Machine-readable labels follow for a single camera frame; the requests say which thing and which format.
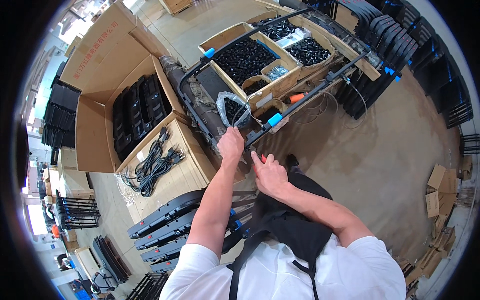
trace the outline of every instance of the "label sticker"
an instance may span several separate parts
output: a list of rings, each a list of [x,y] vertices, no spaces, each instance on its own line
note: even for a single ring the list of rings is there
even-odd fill
[[[267,103],[268,101],[272,100],[273,99],[273,94],[272,93],[269,93],[268,95],[266,95],[265,97],[262,98],[262,100],[258,101],[256,103],[256,106],[257,106],[257,109],[259,109],[260,107],[262,107],[263,105],[265,105],[265,103]]]
[[[137,153],[137,158],[139,162],[142,162],[145,160],[144,154],[141,151]]]

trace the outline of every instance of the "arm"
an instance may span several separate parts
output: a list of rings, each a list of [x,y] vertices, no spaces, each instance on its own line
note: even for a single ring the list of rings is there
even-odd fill
[[[222,165],[205,190],[193,218],[187,244],[199,244],[222,254],[223,239],[232,207],[233,178],[243,152],[243,137],[237,127],[228,127],[218,142]]]
[[[302,191],[288,182],[287,172],[272,154],[262,163],[252,151],[257,169],[258,189],[278,201],[333,230],[343,247],[366,236],[374,236],[350,210],[321,196]]]

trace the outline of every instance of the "shoe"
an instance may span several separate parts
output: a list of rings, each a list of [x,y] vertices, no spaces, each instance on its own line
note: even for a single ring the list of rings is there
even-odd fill
[[[285,163],[287,165],[287,171],[288,172],[291,172],[292,171],[292,167],[295,167],[295,166],[299,166],[300,163],[298,161],[298,159],[295,157],[295,155],[293,154],[289,154],[287,155],[287,158],[285,160]]]

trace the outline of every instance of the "orange shirt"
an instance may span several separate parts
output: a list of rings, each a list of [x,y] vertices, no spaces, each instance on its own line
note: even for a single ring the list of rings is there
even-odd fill
[[[52,226],[52,233],[55,238],[60,237],[59,227],[55,224]]]

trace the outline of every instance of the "white t-shirt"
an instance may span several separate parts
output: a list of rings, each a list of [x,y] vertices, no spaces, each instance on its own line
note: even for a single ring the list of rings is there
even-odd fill
[[[312,280],[292,263],[306,261],[276,240],[262,242],[240,271],[239,300],[313,299]],[[364,237],[348,247],[332,234],[316,261],[315,282],[320,299],[405,300],[402,270],[376,237]],[[228,299],[233,272],[219,264],[210,249],[186,244],[160,300]]]

